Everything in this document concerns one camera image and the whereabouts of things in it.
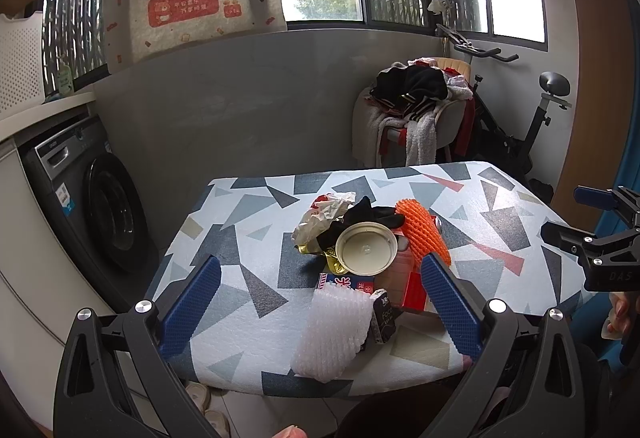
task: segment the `silver bolt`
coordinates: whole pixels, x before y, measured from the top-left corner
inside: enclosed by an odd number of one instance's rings
[[[91,310],[89,308],[84,308],[78,312],[78,320],[85,321],[89,317],[91,317]]]
[[[549,317],[551,317],[555,321],[561,321],[564,315],[558,308],[551,308],[549,310]]]
[[[136,312],[138,313],[147,313],[150,309],[151,309],[151,301],[147,301],[146,299],[143,301],[140,301],[138,304],[136,304]]]
[[[507,309],[507,305],[500,299],[491,299],[489,301],[489,309],[492,312],[503,313]]]

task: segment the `exercise bike seat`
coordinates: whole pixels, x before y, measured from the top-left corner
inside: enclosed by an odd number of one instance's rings
[[[567,96],[571,92],[569,81],[560,73],[552,71],[545,71],[540,75],[540,87],[555,96]]]

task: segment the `table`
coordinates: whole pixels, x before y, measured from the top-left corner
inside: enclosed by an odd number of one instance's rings
[[[572,313],[588,296],[575,256],[540,239],[562,221],[527,189],[488,163],[334,171],[209,183],[162,260],[148,295],[156,299],[208,253],[222,284],[190,344],[172,366],[216,388],[294,397],[353,396],[431,382],[468,365],[436,315],[402,313],[389,342],[367,342],[341,378],[322,384],[289,362],[306,323],[324,257],[301,255],[290,235],[316,196],[356,192],[373,205],[416,198],[442,220],[452,270],[516,312]]]

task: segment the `washing machine door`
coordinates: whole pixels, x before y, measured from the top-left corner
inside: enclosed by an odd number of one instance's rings
[[[122,162],[111,153],[84,174],[84,217],[95,245],[126,272],[143,267],[149,247],[145,212]]]

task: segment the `beige shoe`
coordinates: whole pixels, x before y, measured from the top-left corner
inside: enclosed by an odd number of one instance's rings
[[[220,438],[230,438],[229,420],[220,411],[207,409],[204,411],[204,418],[212,425],[213,429],[220,435]]]
[[[184,389],[186,389],[189,397],[193,400],[196,407],[198,407],[198,410],[201,413],[204,413],[204,410],[209,407],[209,402],[211,400],[209,388],[202,384],[198,384],[197,382],[187,382]]]

